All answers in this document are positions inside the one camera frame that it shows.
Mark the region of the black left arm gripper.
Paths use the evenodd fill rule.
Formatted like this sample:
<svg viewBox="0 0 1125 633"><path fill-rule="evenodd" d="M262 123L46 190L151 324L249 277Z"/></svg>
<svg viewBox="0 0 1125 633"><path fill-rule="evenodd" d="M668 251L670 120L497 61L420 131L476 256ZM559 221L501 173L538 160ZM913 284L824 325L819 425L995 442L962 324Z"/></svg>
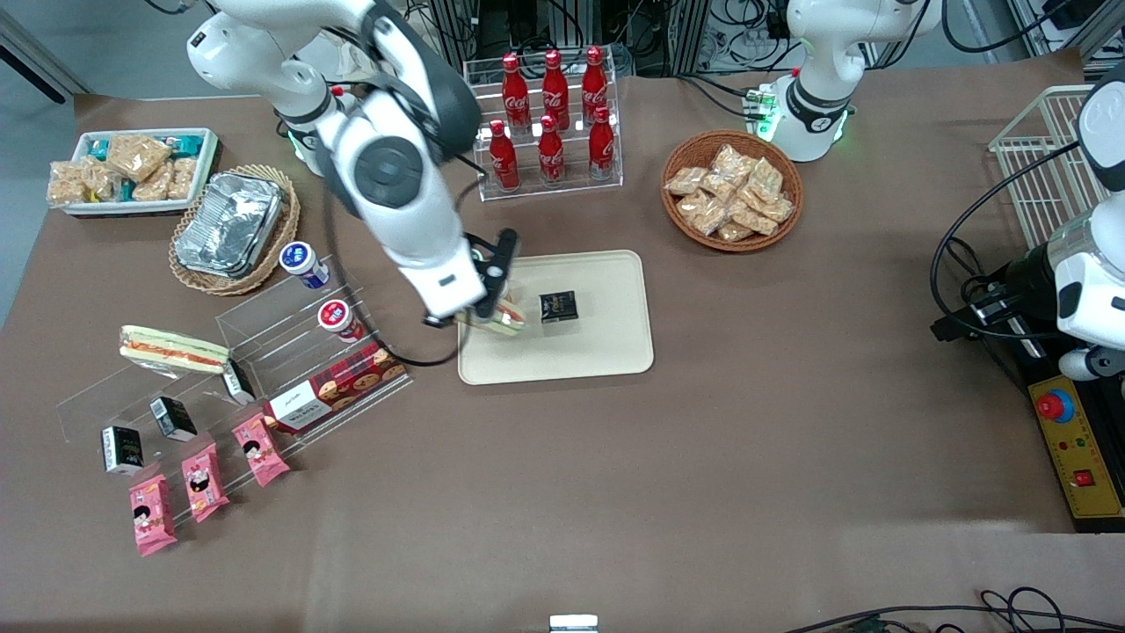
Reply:
<svg viewBox="0 0 1125 633"><path fill-rule="evenodd" d="M1056 277L1046 245L965 281L969 340L1058 340Z"/></svg>

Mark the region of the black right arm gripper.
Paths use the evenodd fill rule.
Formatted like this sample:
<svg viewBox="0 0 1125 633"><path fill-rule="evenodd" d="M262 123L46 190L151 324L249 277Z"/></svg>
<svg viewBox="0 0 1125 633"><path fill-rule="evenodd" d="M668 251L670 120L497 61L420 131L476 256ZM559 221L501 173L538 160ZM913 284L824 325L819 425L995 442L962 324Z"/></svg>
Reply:
<svg viewBox="0 0 1125 633"><path fill-rule="evenodd" d="M504 299L512 260L518 257L520 244L518 230L502 229L490 248L493 252L490 260L475 263L485 289L485 296L475 304L475 316L478 319L490 319Z"/></svg>

